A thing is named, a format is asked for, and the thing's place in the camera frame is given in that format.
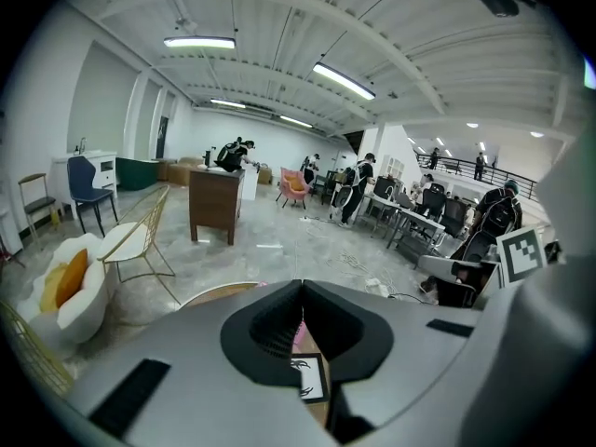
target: concrete floor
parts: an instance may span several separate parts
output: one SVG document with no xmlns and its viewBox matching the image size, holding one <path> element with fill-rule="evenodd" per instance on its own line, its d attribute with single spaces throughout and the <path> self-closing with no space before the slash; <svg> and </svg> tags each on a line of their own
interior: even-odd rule
<svg viewBox="0 0 596 447">
<path fill-rule="evenodd" d="M 118 212 L 124 213 L 154 189 L 121 192 L 117 200 Z M 176 272 L 176 278 L 164 280 L 181 302 L 225 283 L 248 280 L 271 283 L 292 278 L 325 280 L 361 291 L 367 290 L 367 279 L 378 278 L 388 285 L 389 292 L 424 296 L 417 286 L 426 278 L 425 274 L 414 271 L 413 264 L 396 251 L 386 249 L 386 240 L 381 239 L 384 229 L 371 237 L 369 224 L 359 223 L 351 229 L 343 229 L 333 223 L 320 222 L 314 218 L 328 220 L 329 206 L 321 206 L 318 196 L 306 200 L 306 210 L 291 202 L 283 209 L 283 197 L 276 203 L 277 196 L 276 187 L 259 185 L 256 199 L 242 202 L 235 245 L 230 247 L 225 232 L 209 228 L 199 227 L 198 242 L 191 241 L 188 189 L 171 187 L 156 243 Z M 304 216 L 311 219 L 301 220 Z M 83 217 L 87 230 L 100 237 L 92 210 L 85 211 Z M 107 232 L 115 224 L 109 202 L 102 206 L 102 219 Z M 20 254 L 26 270 L 16 264 L 9 264 L 5 269 L 0 296 L 12 305 L 30 295 L 34 278 L 44 272 L 55 248 L 65 238 L 81 235 L 79 223 L 72 219 L 66 220 L 59 231 L 44 227 L 39 232 L 44 249 L 38 251 L 29 243 Z M 456 246 L 457 242 L 446 241 L 441 251 L 453 252 Z M 156 261 L 156 268 L 161 268 L 152 252 L 150 258 Z M 122 264 L 121 268 L 123 277 L 127 277 L 144 272 L 147 267 L 143 261 L 138 261 Z M 369 291 L 384 294 L 378 289 Z M 135 278 L 120 285 L 102 328 L 65 361 L 67 369 L 77 377 L 89 362 L 178 307 L 152 277 Z"/>
</svg>

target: wooden cabinet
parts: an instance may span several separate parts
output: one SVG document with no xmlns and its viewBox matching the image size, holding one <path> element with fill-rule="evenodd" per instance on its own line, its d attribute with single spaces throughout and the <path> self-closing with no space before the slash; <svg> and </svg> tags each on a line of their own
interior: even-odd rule
<svg viewBox="0 0 596 447">
<path fill-rule="evenodd" d="M 240 216 L 244 170 L 191 169 L 188 215 L 190 238 L 197 241 L 198 225 L 227 230 L 227 243 L 234 245 L 236 220 Z"/>
<path fill-rule="evenodd" d="M 68 155 L 65 157 L 52 158 L 51 181 L 53 193 L 56 200 L 62 204 L 70 205 L 73 217 L 76 219 L 76 209 L 71 199 L 71 191 L 68 186 L 68 159 L 78 155 Z M 91 151 L 81 156 L 95 166 L 95 177 L 93 178 L 93 187 L 96 189 L 110 189 L 114 191 L 114 197 L 118 197 L 115 185 L 115 156 L 116 153 L 105 151 Z"/>
</svg>

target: wooden chair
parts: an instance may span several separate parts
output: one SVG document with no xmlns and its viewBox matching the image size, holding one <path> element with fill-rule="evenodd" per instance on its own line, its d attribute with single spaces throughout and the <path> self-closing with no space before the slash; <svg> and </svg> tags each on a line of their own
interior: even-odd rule
<svg viewBox="0 0 596 447">
<path fill-rule="evenodd" d="M 118 272 L 118 279 L 121 283 L 125 283 L 126 281 L 129 281 L 133 278 L 146 277 L 148 275 L 155 276 L 157 280 L 166 289 L 166 291 L 170 294 L 170 296 L 174 300 L 176 300 L 176 303 L 180 305 L 180 301 L 178 301 L 178 299 L 174 296 L 174 294 L 169 290 L 169 288 L 160 278 L 175 277 L 176 274 L 174 273 L 174 270 L 172 270 L 171 266 L 169 266 L 168 262 L 161 254 L 161 251 L 159 251 L 156 245 L 157 228 L 159 226 L 161 213 L 164 209 L 164 206 L 166 205 L 168 192 L 169 187 L 167 185 L 164 185 L 156 189 L 148 196 L 142 198 L 134 206 L 132 206 L 132 208 L 124 215 L 124 217 L 120 218 L 120 221 L 117 223 L 116 227 L 110 230 L 103 239 L 102 246 L 100 248 L 100 255 L 97 259 L 103 262 L 104 267 L 107 264 L 115 264 Z M 138 222 L 123 223 L 123 221 L 126 220 L 127 216 L 131 214 L 132 211 L 135 210 L 137 206 L 139 206 L 139 204 L 149 200 L 152 197 L 156 198 L 156 203 L 142 216 L 142 218 Z M 154 247 L 156 249 L 157 253 L 164 261 L 171 273 L 158 273 L 149 263 L 149 260 L 147 259 L 147 252 L 151 247 Z M 134 260 L 137 258 L 143 258 L 149 265 L 151 272 L 141 273 L 133 277 L 122 279 L 120 275 L 119 263 L 128 260 Z"/>
<path fill-rule="evenodd" d="M 14 309 L 0 302 L 2 322 L 8 344 L 23 371 L 42 386 L 63 397 L 73 378 L 44 346 L 37 334 Z"/>
<path fill-rule="evenodd" d="M 29 203 L 25 202 L 25 195 L 23 194 L 23 186 L 26 183 L 32 183 L 38 179 L 44 179 L 44 190 L 45 195 L 42 197 L 37 198 Z M 25 211 L 25 215 L 27 216 L 27 224 L 29 225 L 29 230 L 31 231 L 31 235 L 37 244 L 37 247 L 41 249 L 41 245 L 39 243 L 39 237 L 37 236 L 37 232 L 35 231 L 35 222 L 34 222 L 34 215 L 39 212 L 40 210 L 49 209 L 49 213 L 51 216 L 51 210 L 54 209 L 56 213 L 58 213 L 58 206 L 56 205 L 56 199 L 54 197 L 50 197 L 47 194 L 47 183 L 46 183 L 46 174 L 44 172 L 39 172 L 37 174 L 31 174 L 27 177 L 23 177 L 19 181 L 19 190 L 20 190 L 20 200 L 22 201 L 22 207 Z"/>
</svg>

